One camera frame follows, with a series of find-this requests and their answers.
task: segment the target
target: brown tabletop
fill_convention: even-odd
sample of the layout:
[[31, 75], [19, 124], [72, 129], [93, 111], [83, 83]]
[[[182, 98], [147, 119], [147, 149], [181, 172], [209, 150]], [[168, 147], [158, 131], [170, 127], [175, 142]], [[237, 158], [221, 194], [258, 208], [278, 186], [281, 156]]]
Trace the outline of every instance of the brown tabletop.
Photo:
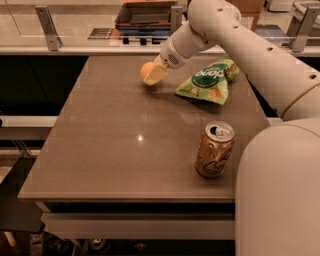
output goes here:
[[[157, 86], [140, 67], [154, 56], [90, 57], [20, 193], [34, 201], [232, 202], [240, 156], [268, 124], [245, 75], [220, 106], [176, 96], [193, 73], [226, 56], [197, 56]], [[195, 170], [200, 133], [213, 120], [235, 130], [225, 173]]]

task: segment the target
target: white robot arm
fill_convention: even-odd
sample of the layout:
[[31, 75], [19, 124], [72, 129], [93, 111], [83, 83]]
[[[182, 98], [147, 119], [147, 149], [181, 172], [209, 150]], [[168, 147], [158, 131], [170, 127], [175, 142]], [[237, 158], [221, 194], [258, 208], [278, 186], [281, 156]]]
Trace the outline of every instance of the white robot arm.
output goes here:
[[225, 50], [286, 121], [258, 134], [241, 157], [236, 255], [320, 255], [320, 73], [243, 27], [235, 13], [224, 0], [192, 0], [150, 84], [214, 44]]
[[179, 68], [218, 44], [282, 119], [320, 117], [320, 73], [242, 26], [233, 5], [193, 0], [188, 18], [162, 47], [157, 63]]

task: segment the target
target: can lid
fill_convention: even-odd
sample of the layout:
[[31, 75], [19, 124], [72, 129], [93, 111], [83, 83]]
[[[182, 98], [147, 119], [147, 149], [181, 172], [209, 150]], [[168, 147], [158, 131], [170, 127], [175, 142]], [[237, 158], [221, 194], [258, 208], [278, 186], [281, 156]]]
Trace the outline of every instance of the can lid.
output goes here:
[[206, 126], [206, 134], [215, 141], [229, 141], [234, 137], [233, 128], [222, 121], [212, 121]]

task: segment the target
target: chip bag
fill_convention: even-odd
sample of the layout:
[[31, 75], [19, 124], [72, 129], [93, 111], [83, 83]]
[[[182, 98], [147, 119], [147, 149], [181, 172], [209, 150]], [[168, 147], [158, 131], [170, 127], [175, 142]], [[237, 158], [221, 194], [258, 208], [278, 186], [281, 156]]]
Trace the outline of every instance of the chip bag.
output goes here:
[[238, 73], [239, 68], [231, 59], [221, 59], [193, 74], [175, 93], [223, 105], [228, 98], [228, 81]]

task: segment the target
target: aluminum can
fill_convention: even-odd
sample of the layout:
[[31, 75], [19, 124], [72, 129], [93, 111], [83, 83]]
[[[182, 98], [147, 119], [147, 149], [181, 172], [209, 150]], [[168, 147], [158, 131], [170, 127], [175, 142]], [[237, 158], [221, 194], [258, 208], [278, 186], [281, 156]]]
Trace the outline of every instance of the aluminum can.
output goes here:
[[198, 173], [209, 179], [219, 177], [225, 169], [234, 145], [233, 128], [222, 121], [207, 124], [201, 134], [196, 160]]

